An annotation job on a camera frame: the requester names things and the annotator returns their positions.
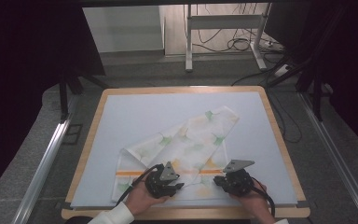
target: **gray floor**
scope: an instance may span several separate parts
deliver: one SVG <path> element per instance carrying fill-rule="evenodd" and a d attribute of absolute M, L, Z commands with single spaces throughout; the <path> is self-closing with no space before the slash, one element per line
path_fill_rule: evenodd
<path fill-rule="evenodd" d="M 240 77 L 258 72 L 250 54 L 196 57 L 193 73 L 185 72 L 184 57 L 165 58 L 153 54 L 141 57 L 128 54 L 116 60 L 114 56 L 102 55 L 107 76 L 100 79 L 112 87 L 120 88 L 228 86 Z M 264 78 L 263 75 L 246 78 L 238 85 L 257 85 Z M 281 127 L 285 127 L 285 142 L 310 204 L 310 220 L 313 223 L 358 223 L 358 209 L 297 96 L 295 82 L 296 78 L 293 77 L 269 92 L 271 102 L 278 108 L 274 111 L 276 119 Z M 103 91 L 86 80 L 82 79 L 82 83 L 85 91 L 72 120 L 73 125 L 82 125 L 78 141 L 72 135 L 65 137 L 66 144 L 60 147 L 29 223 L 64 222 L 61 218 L 63 202 Z M 59 122 L 58 96 L 57 86 L 45 92 L 43 107 L 34 127 L 0 179 L 0 223 L 9 223 L 13 219 Z M 336 114 L 328 98 L 323 98 L 322 103 L 324 125 L 358 179 L 358 138 Z M 310 220 L 293 218 L 290 223 L 311 223 Z"/>

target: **wall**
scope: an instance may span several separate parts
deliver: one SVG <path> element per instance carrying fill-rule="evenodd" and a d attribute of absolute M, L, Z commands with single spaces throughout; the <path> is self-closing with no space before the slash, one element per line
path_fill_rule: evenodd
<path fill-rule="evenodd" d="M 158 6 L 83 8 L 99 52 L 163 49 Z"/>

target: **electrical wire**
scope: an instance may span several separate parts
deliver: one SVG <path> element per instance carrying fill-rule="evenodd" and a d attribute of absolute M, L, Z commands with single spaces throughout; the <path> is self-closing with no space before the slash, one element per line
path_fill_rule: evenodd
<path fill-rule="evenodd" d="M 254 177 L 252 177 L 252 179 L 257 182 L 257 184 L 260 186 L 260 189 L 256 188 L 255 186 L 252 187 L 252 190 L 258 194 L 260 194 L 261 196 L 263 196 L 268 202 L 269 205 L 271 206 L 271 214 L 273 217 L 275 217 L 275 202 L 272 200 L 271 197 L 269 197 L 269 195 L 267 194 L 267 191 L 264 189 L 263 185 Z"/>
<path fill-rule="evenodd" d="M 151 168 L 144 171 L 143 174 L 141 174 L 132 184 L 124 191 L 124 193 L 120 196 L 118 199 L 116 206 L 118 206 L 126 197 L 127 195 L 145 178 L 146 175 L 148 175 L 152 170 L 156 169 L 157 167 L 161 166 L 162 164 L 157 164 L 152 166 Z"/>

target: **hand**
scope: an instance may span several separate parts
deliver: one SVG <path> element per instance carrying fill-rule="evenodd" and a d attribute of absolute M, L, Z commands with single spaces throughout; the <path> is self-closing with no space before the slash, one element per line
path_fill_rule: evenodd
<path fill-rule="evenodd" d="M 145 179 L 146 177 L 135 186 L 125 202 L 126 206 L 134 216 L 143 213 L 153 204 L 165 203 L 165 201 L 170 198 L 169 196 L 161 197 L 159 199 L 153 198 L 149 191 L 147 191 Z"/>
<path fill-rule="evenodd" d="M 267 187 L 258 184 L 257 181 L 254 181 L 255 187 L 260 190 L 267 190 Z M 275 223 L 275 219 L 272 214 L 269 212 L 269 205 L 267 204 L 267 200 L 261 196 L 260 194 L 251 191 L 245 196 L 237 197 L 235 195 L 230 194 L 231 198 L 239 201 L 243 208 L 252 214 L 261 224 L 270 224 Z"/>

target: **white cloth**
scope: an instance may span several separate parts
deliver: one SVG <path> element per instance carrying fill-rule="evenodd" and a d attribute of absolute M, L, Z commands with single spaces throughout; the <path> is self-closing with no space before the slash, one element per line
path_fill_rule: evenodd
<path fill-rule="evenodd" d="M 120 203 L 108 212 L 101 212 L 89 224 L 129 224 L 134 220 L 134 216 L 124 203 Z M 289 224 L 287 219 L 275 222 L 275 224 Z"/>
<path fill-rule="evenodd" d="M 112 201 L 116 202 L 137 177 L 132 172 L 142 173 L 146 167 L 167 161 L 180 175 L 178 181 L 185 183 L 172 200 L 227 198 L 213 177 L 227 165 L 224 140 L 238 120 L 231 109 L 221 106 L 125 147 L 117 163 Z M 200 174 L 207 170 L 218 173 Z"/>

